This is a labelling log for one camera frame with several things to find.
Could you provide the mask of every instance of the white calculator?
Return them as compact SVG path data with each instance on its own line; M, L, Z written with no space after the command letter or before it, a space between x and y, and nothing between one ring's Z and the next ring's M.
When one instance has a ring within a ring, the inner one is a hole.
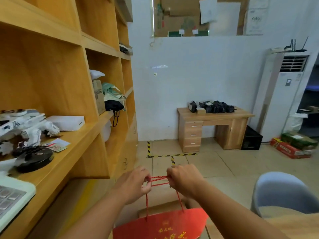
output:
M35 186L5 175L0 175L0 232L34 197Z

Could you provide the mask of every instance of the bookshelf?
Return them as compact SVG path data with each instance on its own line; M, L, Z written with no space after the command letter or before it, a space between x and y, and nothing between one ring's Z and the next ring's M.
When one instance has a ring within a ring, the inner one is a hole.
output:
M68 148L37 171L14 177L35 184L27 207L0 239L27 236L68 180L117 178L134 167L138 143L127 24L114 0L0 0L0 110L34 108L46 114L84 116L78 131L62 132ZM106 74L126 95L107 142L89 69Z

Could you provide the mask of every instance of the chair backrest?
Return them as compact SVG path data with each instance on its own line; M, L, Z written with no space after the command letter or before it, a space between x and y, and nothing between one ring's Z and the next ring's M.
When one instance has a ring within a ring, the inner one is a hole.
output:
M261 206L279 206L304 214L319 212L319 200L309 188L297 177L282 172L269 172L258 178L250 209L262 217Z

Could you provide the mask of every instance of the red paper bag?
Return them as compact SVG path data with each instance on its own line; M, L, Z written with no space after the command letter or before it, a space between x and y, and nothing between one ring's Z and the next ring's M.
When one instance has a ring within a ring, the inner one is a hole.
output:
M202 208L171 211L131 221L113 229L114 239L196 239L208 215Z

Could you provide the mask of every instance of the air conditioner vent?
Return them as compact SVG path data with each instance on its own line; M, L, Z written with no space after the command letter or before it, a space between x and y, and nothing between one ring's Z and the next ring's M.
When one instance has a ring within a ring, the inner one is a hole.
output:
M285 56L280 72L301 72L304 70L308 56Z

